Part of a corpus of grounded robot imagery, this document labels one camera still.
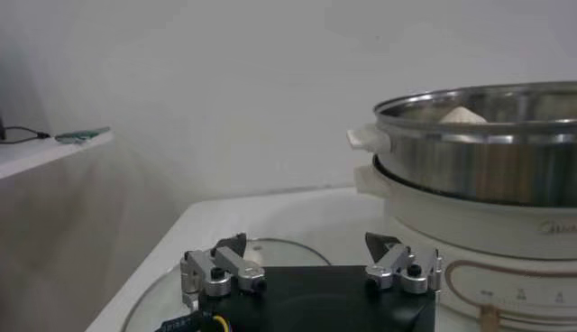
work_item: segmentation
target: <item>black cable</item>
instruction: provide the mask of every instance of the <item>black cable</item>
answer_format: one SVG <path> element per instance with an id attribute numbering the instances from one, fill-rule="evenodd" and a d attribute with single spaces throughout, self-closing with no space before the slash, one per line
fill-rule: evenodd
<path id="1" fill-rule="evenodd" d="M 33 140 L 43 140 L 46 138 L 50 137 L 50 134 L 48 133 L 44 133 L 44 132 L 39 132 L 30 128 L 26 128 L 26 127 L 22 127 L 20 125 L 12 125 L 9 127 L 5 127 L 4 128 L 5 131 L 8 130 L 24 130 L 25 132 L 29 132 L 32 134 L 36 134 L 35 137 L 28 137 L 28 138 L 23 138 L 22 140 L 17 140 L 17 141 L 9 141 L 9 142 L 4 142 L 4 141 L 0 141 L 0 145 L 9 145 L 9 144 L 18 144 L 18 143 L 24 143 L 24 142 L 29 142 L 29 141 L 33 141 Z"/>

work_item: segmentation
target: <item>control panel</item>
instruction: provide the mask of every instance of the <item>control panel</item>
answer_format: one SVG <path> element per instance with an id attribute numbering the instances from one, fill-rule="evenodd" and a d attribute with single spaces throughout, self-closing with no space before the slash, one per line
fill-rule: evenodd
<path id="1" fill-rule="evenodd" d="M 445 281 L 461 300 L 492 305 L 503 318 L 577 324 L 577 272 L 536 272 L 470 261 L 447 266 Z"/>

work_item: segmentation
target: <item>stainless steel pot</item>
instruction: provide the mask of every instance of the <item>stainless steel pot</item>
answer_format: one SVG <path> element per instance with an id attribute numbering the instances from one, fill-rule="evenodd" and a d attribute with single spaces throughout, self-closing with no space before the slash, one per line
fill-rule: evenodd
<path id="1" fill-rule="evenodd" d="M 458 106 L 488 123 L 439 123 Z M 377 123 L 349 141 L 395 180 L 475 201 L 577 207 L 577 82 L 435 91 L 374 112 Z"/>

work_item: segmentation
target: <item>brand logo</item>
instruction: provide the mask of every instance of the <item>brand logo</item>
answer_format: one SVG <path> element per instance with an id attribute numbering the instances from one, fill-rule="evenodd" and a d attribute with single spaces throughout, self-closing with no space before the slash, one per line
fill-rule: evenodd
<path id="1" fill-rule="evenodd" d="M 545 221 L 539 225 L 539 234 L 542 235 L 560 235 L 560 234 L 577 234 L 577 224 L 561 223 L 558 221 Z"/>

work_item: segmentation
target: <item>cable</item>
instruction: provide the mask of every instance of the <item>cable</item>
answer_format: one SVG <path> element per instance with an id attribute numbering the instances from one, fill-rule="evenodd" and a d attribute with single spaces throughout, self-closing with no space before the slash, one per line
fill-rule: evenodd
<path id="1" fill-rule="evenodd" d="M 224 317 L 214 315 L 213 320 L 220 323 L 220 325 L 223 327 L 223 332 L 233 332 L 233 329 L 231 328 L 230 324 L 228 323 L 228 320 L 224 319 Z"/>
<path id="2" fill-rule="evenodd" d="M 13 125 L 13 126 L 9 126 L 9 127 L 5 127 L 4 128 L 5 131 L 8 130 L 23 130 L 25 132 L 29 132 L 32 134 L 36 134 L 35 137 L 28 137 L 28 138 L 23 138 L 22 140 L 17 140 L 17 141 L 8 141 L 8 142 L 4 142 L 4 141 L 0 141 L 0 145 L 9 145 L 9 144 L 18 144 L 18 143 L 24 143 L 24 142 L 28 142 L 28 141 L 33 141 L 33 140 L 43 140 L 46 138 L 50 137 L 50 134 L 48 133 L 44 133 L 44 132 L 39 132 L 30 128 L 26 128 L 26 127 L 22 127 L 20 125 Z"/>

